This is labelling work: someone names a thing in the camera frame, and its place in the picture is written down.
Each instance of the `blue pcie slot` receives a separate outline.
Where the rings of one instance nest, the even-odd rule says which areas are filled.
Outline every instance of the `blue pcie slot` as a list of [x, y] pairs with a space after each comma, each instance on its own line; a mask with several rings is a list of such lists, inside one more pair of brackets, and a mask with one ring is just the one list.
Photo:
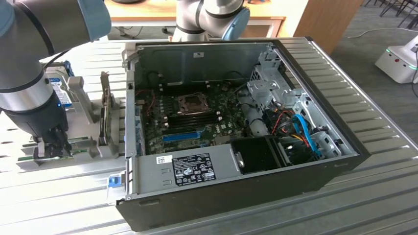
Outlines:
[[201, 132], [194, 132], [194, 133], [186, 133], [186, 134], [179, 134], [179, 135], [170, 135], [170, 136], [163, 136], [163, 141], [183, 141], [189, 139], [199, 139], [201, 138]]

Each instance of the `motherboard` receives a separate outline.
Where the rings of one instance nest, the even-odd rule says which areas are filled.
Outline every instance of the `motherboard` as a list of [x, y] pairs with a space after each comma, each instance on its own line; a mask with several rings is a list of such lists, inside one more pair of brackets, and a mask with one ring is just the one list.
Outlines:
[[237, 101], [243, 88], [221, 82], [138, 90], [146, 154], [221, 145], [252, 135]]

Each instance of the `gray robot arm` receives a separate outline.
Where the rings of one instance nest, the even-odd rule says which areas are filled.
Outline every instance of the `gray robot arm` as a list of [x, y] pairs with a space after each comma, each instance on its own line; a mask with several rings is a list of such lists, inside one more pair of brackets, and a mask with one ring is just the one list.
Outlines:
[[206, 41], [207, 34], [237, 40], [250, 19], [243, 0], [178, 0], [174, 42]]
[[65, 106], [39, 60], [110, 31], [103, 0], [0, 0], [0, 108], [42, 143], [35, 157], [71, 154]]

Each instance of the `ribbed aluminum table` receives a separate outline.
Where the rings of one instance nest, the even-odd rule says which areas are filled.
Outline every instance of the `ribbed aluminum table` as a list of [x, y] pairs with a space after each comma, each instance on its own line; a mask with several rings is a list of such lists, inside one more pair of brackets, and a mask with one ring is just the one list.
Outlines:
[[[373, 156], [318, 192], [142, 234], [418, 233], [416, 144], [316, 43], [305, 38], [281, 41]], [[77, 74], [90, 83], [91, 97], [99, 97], [102, 70], [111, 72], [111, 88], [123, 96], [122, 47], [121, 43], [89, 44], [69, 57]], [[7, 142], [19, 130], [4, 132], [2, 141]], [[12, 145], [3, 143], [2, 150]], [[0, 234], [133, 234], [106, 202], [107, 177], [125, 169], [123, 158], [77, 165], [58, 161], [46, 166], [50, 169], [22, 173], [15, 160], [0, 158], [0, 171], [6, 171], [0, 174]]]

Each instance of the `power supply label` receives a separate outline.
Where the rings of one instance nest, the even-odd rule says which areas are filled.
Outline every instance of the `power supply label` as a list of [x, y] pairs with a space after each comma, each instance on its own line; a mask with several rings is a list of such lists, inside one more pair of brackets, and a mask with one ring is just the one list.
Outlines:
[[209, 153], [173, 158], [173, 168], [178, 186], [217, 179]]

